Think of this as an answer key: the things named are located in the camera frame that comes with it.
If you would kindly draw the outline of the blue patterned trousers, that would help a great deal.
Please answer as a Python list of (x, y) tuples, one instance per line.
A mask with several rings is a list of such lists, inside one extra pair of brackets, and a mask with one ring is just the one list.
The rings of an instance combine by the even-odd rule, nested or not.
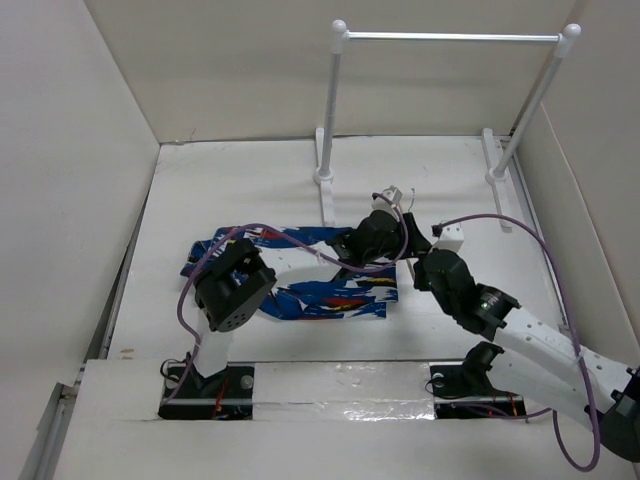
[[(193, 243), (180, 276), (187, 278), (198, 261), (233, 227), (220, 227), (211, 239)], [(326, 241), (346, 234), (350, 227), (277, 227), (281, 232), (338, 259)], [(220, 255), (227, 243), (248, 238), (260, 250), (266, 266), (274, 269), (276, 283), (260, 306), (265, 316), (282, 321), (329, 320), (362, 317), (385, 318), (387, 306), (398, 301), (396, 266), (369, 274), (346, 271), (338, 278), (340, 268), (323, 258), (299, 248), (281, 235), (263, 228), (252, 228), (223, 243), (209, 258)]]

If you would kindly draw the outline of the beige clothes hanger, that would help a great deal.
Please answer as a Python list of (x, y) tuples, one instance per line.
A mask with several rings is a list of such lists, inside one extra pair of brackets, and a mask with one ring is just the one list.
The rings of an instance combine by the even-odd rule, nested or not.
[[(408, 206), (406, 208), (403, 205), (399, 206), (399, 210), (401, 211), (403, 217), (404, 217), (404, 215), (406, 213), (411, 212), (411, 210), (413, 208), (413, 205), (415, 203), (415, 198), (416, 198), (415, 187), (410, 187), (410, 194), (411, 194), (411, 196), (410, 196), (410, 201), (409, 201)], [(408, 239), (409, 239), (409, 236), (408, 236), (408, 233), (407, 233), (407, 247), (405, 248), (405, 253), (407, 253), (408, 250), (409, 250), (409, 246), (408, 246), (408, 241), (409, 240)], [(414, 271), (414, 267), (413, 267), (413, 264), (412, 264), (412, 260), (408, 256), (406, 256), (404, 261), (406, 263), (407, 271), (408, 271), (408, 273), (410, 275), (410, 278), (411, 278), (411, 285), (413, 285), (413, 283), (415, 281), (415, 271)]]

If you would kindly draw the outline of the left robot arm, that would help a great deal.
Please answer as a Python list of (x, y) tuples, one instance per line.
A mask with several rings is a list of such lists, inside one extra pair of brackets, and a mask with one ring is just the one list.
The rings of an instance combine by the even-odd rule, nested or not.
[(370, 213), (357, 227), (250, 224), (196, 243), (182, 273), (201, 310), (188, 384), (222, 387), (232, 331), (257, 311), (281, 321), (378, 316), (397, 300), (395, 264), (427, 253), (410, 213)]

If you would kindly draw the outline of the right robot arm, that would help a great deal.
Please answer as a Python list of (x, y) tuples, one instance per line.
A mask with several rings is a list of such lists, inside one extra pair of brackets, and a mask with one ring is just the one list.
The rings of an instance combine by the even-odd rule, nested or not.
[(615, 455), (639, 460), (639, 373), (584, 347), (537, 319), (503, 291), (474, 281), (454, 252), (434, 249), (414, 265), (414, 287), (481, 342), (465, 357), (473, 393), (519, 394), (599, 432)]

